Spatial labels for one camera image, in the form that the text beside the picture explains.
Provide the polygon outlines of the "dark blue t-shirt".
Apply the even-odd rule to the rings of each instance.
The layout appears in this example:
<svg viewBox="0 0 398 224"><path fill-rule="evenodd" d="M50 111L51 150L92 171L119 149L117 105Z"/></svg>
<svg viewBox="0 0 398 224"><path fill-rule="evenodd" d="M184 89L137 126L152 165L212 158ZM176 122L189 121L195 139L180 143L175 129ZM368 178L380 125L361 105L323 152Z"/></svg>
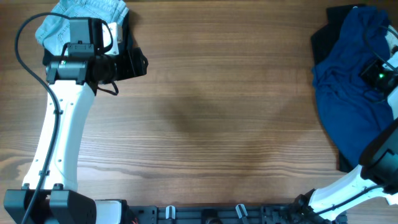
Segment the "dark blue t-shirt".
<svg viewBox="0 0 398 224"><path fill-rule="evenodd" d="M389 47L385 38L387 32L381 29L389 24L386 11L357 4L344 20L340 39L325 67L329 75L340 79L340 83L346 83L345 92L351 102L356 103L353 118L359 119L359 126L354 129L358 135L354 145L363 150L394 120L388 103L359 77L365 66L378 56L384 60L389 59Z"/></svg>

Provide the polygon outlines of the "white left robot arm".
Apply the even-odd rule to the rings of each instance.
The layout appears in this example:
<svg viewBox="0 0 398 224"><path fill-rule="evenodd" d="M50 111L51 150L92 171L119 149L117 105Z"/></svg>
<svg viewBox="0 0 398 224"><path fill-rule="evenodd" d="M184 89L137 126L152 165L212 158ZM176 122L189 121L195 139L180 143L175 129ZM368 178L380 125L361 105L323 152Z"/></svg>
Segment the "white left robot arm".
<svg viewBox="0 0 398 224"><path fill-rule="evenodd" d="M47 64L49 98L34 161L4 208L16 223L139 223L125 200L93 200L77 192L77 160L88 112L100 84L146 74L139 47L121 55L73 44Z"/></svg>

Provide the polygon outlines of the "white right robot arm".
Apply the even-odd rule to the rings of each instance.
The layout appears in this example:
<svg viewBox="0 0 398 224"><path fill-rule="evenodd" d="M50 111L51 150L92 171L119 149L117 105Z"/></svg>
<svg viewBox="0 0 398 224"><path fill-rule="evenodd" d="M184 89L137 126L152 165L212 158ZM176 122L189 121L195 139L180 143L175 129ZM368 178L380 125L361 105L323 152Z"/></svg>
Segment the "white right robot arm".
<svg viewBox="0 0 398 224"><path fill-rule="evenodd" d="M397 204L397 120L394 107L366 91L360 78L372 53L330 53L316 64L313 86L323 127L352 170L336 182L299 195L286 211L289 223L331 223L346 210L382 197Z"/></svg>

